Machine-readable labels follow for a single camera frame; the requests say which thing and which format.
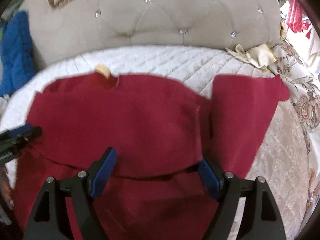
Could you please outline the dark red garment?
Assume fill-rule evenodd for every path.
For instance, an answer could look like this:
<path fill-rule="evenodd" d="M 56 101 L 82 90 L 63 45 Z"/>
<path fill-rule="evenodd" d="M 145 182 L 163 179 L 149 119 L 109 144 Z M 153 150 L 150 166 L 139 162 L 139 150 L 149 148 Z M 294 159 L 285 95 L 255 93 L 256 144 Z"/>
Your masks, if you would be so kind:
<path fill-rule="evenodd" d="M 210 99 L 152 75 L 59 79 L 26 122 L 42 128 L 18 159 L 13 212 L 25 229 L 45 179 L 71 178 L 112 147 L 117 163 L 94 208 L 110 239 L 201 239 L 217 209 L 200 176 L 204 155 L 243 178 L 280 101 L 279 76 L 218 75 Z"/>

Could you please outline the white quilted bedspread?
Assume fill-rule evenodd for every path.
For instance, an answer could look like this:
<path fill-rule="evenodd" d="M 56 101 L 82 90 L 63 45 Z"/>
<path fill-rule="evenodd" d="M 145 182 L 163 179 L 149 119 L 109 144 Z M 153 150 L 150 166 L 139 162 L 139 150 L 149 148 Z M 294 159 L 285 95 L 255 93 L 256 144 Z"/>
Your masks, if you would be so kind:
<path fill-rule="evenodd" d="M 44 68 L 15 92 L 1 117 L 1 130 L 24 124 L 36 92 L 62 77 L 86 74 L 98 64 L 113 74 L 149 73 L 182 81 L 205 97 L 212 93 L 217 74 L 269 77 L 225 51 L 196 47 L 123 47 L 85 53 Z M 290 100 L 280 102 L 263 144 L 247 175 L 264 176 L 278 204 L 286 237 L 294 239 L 300 230 L 309 195 L 309 162 L 296 110 Z"/>

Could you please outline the blue knitted cloth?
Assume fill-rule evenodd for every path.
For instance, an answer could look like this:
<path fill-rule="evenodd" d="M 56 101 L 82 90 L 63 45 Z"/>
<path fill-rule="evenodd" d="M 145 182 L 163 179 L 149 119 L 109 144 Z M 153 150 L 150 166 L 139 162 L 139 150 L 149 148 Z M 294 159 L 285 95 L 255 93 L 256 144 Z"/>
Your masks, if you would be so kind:
<path fill-rule="evenodd" d="M 4 24 L 1 39 L 1 96 L 13 94 L 35 75 L 32 52 L 28 15 L 26 11 L 19 11 Z"/>

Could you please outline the yellow garment label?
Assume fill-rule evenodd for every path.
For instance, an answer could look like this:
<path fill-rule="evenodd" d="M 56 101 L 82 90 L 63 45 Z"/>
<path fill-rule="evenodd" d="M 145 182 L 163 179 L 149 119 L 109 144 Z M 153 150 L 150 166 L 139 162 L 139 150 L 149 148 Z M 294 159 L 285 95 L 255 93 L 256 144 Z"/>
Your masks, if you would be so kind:
<path fill-rule="evenodd" d="M 103 75 L 106 79 L 108 79 L 111 76 L 110 69 L 106 67 L 104 64 L 97 64 L 95 67 L 95 71 Z"/>

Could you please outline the floral patterned blanket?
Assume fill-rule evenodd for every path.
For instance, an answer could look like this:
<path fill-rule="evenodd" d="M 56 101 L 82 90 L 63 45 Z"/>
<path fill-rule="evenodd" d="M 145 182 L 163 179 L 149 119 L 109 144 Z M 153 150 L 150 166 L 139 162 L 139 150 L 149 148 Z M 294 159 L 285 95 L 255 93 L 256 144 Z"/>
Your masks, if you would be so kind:
<path fill-rule="evenodd" d="M 303 129 L 309 161 L 307 210 L 313 212 L 319 201 L 319 36 L 313 26 L 294 33 L 284 24 L 271 49 L 277 62 L 270 70 L 288 86 Z"/>

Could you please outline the cream crumpled cloth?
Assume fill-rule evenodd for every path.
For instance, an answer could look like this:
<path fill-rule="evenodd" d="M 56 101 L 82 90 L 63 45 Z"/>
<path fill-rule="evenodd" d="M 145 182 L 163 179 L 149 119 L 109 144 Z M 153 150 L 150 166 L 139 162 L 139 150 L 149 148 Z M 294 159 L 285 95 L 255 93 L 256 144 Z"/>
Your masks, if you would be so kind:
<path fill-rule="evenodd" d="M 239 61 L 251 64 L 253 67 L 260 70 L 266 70 L 268 66 L 277 62 L 277 57 L 267 44 L 261 44 L 247 51 L 245 51 L 240 44 L 237 44 L 235 50 L 229 48 L 225 48 L 225 50 L 229 55 Z"/>

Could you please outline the beige tufted headboard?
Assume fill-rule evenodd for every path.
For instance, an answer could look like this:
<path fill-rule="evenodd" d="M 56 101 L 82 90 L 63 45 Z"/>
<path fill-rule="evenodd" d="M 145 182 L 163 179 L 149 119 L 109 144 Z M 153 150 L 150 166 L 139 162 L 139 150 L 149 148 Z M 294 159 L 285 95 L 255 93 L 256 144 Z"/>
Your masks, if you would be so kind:
<path fill-rule="evenodd" d="M 37 68 L 132 45 L 249 49 L 280 39 L 278 0 L 24 0 Z"/>

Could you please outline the red hanging garment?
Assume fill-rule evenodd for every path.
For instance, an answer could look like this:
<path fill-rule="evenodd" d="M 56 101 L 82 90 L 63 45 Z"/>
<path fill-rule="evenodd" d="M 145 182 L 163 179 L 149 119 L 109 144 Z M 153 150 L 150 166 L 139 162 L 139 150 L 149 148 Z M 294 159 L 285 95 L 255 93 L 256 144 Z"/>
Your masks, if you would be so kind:
<path fill-rule="evenodd" d="M 303 22 L 304 10 L 297 0 L 287 0 L 289 2 L 289 11 L 286 17 L 286 25 L 296 34 L 306 31 L 306 38 L 310 38 L 311 23 Z"/>

